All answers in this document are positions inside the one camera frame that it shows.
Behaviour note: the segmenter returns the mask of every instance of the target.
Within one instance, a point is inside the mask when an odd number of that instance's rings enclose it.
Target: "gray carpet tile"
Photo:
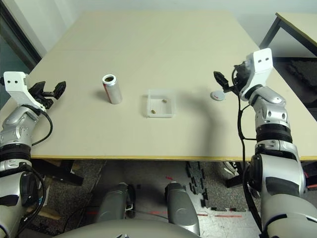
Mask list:
[[[103,168],[105,161],[102,160],[80,160],[76,161],[79,165],[79,170],[75,171],[76,175],[84,178],[82,186],[69,185],[57,180],[53,180],[49,198],[48,207],[54,209],[61,215],[60,220],[53,220],[42,216],[37,216],[33,222],[34,226],[41,227],[43,233],[44,228],[51,234],[58,234],[62,231],[66,219],[76,209],[87,206],[92,197],[92,189],[98,182],[100,171]],[[81,220],[82,214],[75,214],[67,225],[66,230],[72,230],[77,227]]]

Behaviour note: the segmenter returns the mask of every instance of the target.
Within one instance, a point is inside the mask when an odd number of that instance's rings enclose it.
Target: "black table frame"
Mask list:
[[[309,41],[305,38],[302,34],[297,32],[294,28],[289,26],[285,23],[281,18],[278,16],[274,20],[273,24],[271,25],[270,29],[268,30],[266,36],[262,40],[259,48],[264,49],[269,46],[273,38],[275,37],[276,33],[278,32],[279,28],[283,28],[288,34],[294,37],[297,41],[299,41],[303,46],[305,46],[309,51],[311,51],[315,56],[317,56],[317,46],[316,44]]]

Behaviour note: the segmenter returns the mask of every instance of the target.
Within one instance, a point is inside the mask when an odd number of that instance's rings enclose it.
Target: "can lid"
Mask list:
[[[103,77],[103,84],[113,86],[117,82],[116,76],[113,74],[107,74]]]
[[[210,93],[210,96],[212,99],[216,100],[216,101],[222,101],[225,98],[224,92],[223,91],[213,91],[212,93]]]

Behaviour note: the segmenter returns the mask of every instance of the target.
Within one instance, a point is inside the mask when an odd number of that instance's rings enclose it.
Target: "white round lid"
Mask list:
[[[220,90],[211,92],[210,96],[216,101],[222,101],[225,98],[224,92]]]

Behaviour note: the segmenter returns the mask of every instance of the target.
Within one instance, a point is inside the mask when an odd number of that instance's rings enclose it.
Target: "table edge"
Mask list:
[[[32,159],[49,160],[170,160],[170,161],[242,161],[239,156],[63,156],[63,155],[34,155]],[[301,161],[317,161],[317,156],[302,156]]]
[[[290,27],[292,27],[295,31],[297,31],[299,34],[301,34],[304,38],[306,38],[308,41],[310,41],[313,45],[315,45],[317,47],[317,42],[314,41],[309,35],[307,35],[305,32],[301,31],[300,29],[298,29],[293,23],[291,23],[290,21],[286,20],[283,16],[280,15],[279,12],[275,13],[276,17],[278,17],[279,19],[281,19],[282,21],[284,21],[287,25],[289,25]]]

